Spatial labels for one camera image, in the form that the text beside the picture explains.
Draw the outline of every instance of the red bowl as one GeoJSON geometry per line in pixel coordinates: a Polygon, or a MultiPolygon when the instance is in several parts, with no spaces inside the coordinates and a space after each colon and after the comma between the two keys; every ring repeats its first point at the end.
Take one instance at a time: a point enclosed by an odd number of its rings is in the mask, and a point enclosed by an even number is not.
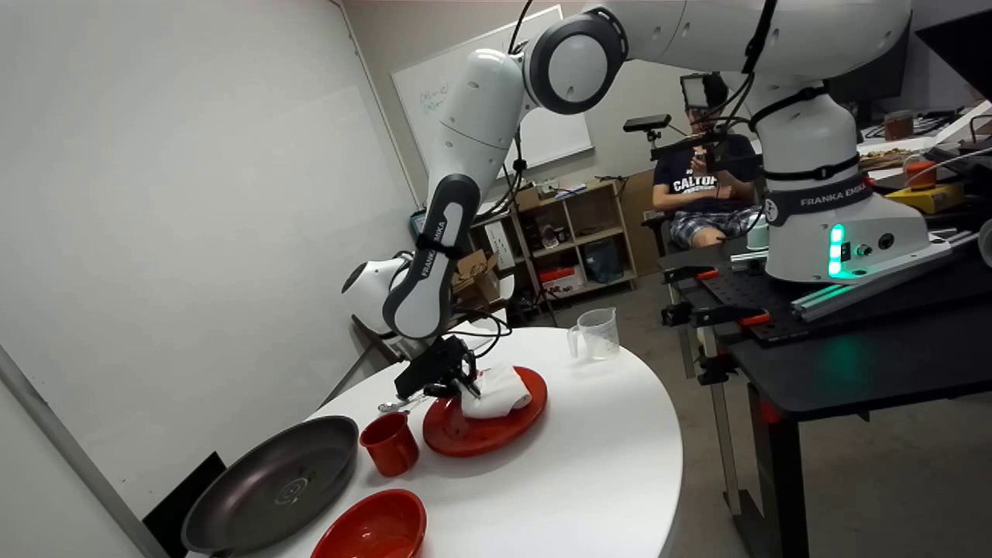
{"type": "Polygon", "coordinates": [[[408,489],[382,489],[352,505],[309,558],[415,558],[428,530],[425,502],[408,489]]]}

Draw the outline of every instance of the white robotic arm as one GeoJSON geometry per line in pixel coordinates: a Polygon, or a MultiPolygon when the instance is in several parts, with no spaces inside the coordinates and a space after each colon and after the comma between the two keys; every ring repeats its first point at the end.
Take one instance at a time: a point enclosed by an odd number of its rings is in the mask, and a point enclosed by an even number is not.
{"type": "Polygon", "coordinates": [[[923,220],[862,185],[857,124],[821,82],[884,57],[909,12],[911,0],[609,0],[518,57],[478,50],[443,107],[415,258],[388,274],[386,288],[361,288],[370,276],[386,283],[373,274],[377,265],[356,269],[343,290],[388,290],[356,308],[406,339],[438,339],[458,245],[527,109],[586,111],[631,59],[752,77],[776,280],[850,283],[894,269],[928,248],[923,220]]]}

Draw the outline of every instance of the round white table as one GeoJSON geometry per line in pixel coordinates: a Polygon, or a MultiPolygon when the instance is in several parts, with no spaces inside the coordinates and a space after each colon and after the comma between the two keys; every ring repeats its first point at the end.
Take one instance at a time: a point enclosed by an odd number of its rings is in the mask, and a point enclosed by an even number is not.
{"type": "MultiPolygon", "coordinates": [[[[422,558],[659,558],[682,488],[679,419],[659,374],[631,349],[574,362],[567,328],[516,328],[480,368],[493,362],[527,367],[550,384],[550,405],[525,436],[485,456],[438,456],[422,440],[428,397],[408,413],[422,446],[413,471],[388,480],[361,449],[342,498],[257,556],[309,558],[355,502],[402,488],[428,510],[422,558]]],[[[402,362],[355,384],[318,414],[370,425],[399,372],[402,362]]]]}

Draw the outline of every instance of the person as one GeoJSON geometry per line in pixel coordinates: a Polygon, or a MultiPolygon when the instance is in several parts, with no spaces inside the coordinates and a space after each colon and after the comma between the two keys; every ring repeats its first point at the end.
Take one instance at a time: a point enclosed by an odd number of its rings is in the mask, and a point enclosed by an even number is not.
{"type": "MultiPolygon", "coordinates": [[[[692,136],[713,128],[704,116],[687,111],[692,136]]],[[[700,143],[673,150],[654,163],[650,206],[669,211],[669,241],[675,248],[717,248],[725,238],[746,237],[757,215],[757,195],[746,181],[757,156],[746,136],[730,136],[724,146],[700,143]]]]}

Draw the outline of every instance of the white robot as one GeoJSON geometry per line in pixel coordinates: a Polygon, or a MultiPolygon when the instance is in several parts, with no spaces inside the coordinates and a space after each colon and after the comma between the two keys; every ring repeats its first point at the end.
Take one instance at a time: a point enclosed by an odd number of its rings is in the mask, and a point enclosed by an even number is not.
{"type": "Polygon", "coordinates": [[[478,50],[443,107],[432,152],[432,209],[413,259],[366,265],[343,285],[356,315],[438,339],[449,312],[455,245],[535,109],[591,109],[623,62],[744,73],[763,143],[768,258],[784,283],[869,285],[933,259],[918,211],[862,184],[857,122],[821,82],[884,57],[911,0],[609,0],[520,53],[478,50]]]}

